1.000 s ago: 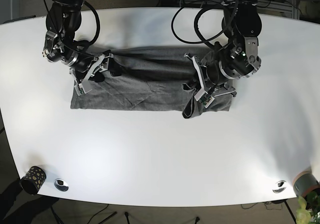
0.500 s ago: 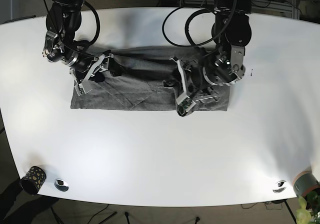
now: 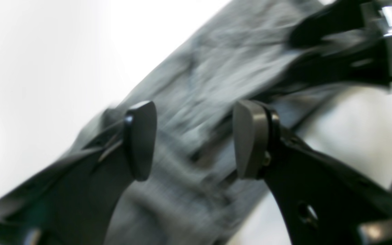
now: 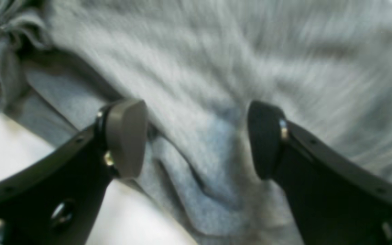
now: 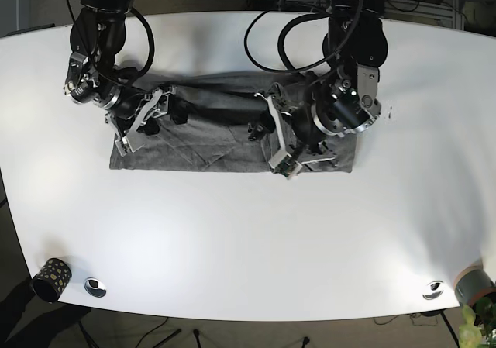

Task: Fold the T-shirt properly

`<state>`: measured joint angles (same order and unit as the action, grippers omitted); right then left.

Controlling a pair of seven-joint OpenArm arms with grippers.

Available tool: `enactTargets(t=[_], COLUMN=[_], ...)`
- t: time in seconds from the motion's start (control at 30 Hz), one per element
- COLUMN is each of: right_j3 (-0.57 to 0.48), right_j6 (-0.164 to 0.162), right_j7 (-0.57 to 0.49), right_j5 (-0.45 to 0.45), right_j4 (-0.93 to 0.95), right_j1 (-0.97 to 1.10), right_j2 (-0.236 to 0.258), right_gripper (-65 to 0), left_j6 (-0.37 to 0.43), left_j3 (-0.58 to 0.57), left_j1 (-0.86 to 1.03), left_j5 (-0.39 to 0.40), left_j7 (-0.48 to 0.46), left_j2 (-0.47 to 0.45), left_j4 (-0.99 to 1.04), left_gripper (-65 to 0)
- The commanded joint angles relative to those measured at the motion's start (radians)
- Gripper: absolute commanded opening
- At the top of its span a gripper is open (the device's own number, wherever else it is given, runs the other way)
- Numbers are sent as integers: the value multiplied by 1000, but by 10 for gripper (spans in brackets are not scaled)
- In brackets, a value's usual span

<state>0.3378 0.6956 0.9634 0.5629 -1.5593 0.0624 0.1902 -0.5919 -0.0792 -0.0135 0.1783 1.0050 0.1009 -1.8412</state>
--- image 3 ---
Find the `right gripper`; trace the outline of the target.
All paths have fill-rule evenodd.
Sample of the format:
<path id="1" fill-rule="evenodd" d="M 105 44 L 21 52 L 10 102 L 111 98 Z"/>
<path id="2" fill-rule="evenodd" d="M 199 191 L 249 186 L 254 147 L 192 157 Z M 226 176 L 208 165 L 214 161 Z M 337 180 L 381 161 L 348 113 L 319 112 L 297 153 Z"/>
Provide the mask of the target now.
<path id="1" fill-rule="evenodd" d="M 277 90 L 292 93 L 335 82 L 388 86 L 392 82 L 392 0 L 336 0 L 303 19 L 289 34 L 288 45 L 312 47 L 325 36 L 364 27 L 380 41 L 332 54 L 323 48 L 307 52 L 281 73 Z"/>

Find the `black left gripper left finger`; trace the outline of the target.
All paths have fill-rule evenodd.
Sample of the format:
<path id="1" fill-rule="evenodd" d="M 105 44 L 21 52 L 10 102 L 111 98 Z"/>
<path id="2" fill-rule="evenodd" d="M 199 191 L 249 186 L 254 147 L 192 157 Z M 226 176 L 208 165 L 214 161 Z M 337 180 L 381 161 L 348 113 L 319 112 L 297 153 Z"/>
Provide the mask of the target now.
<path id="1" fill-rule="evenodd" d="M 1 197 L 0 245 L 102 245 L 121 194 L 149 177 L 156 135 L 154 102 L 137 103 Z"/>

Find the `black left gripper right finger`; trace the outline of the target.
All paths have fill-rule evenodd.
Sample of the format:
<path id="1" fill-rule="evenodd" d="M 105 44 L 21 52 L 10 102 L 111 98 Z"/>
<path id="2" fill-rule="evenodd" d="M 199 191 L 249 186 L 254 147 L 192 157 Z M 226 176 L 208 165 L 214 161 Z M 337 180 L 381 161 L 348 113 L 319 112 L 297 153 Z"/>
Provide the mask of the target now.
<path id="1" fill-rule="evenodd" d="M 264 180 L 293 245 L 392 245 L 392 193 L 313 150 L 267 104 L 233 107 L 238 177 Z"/>

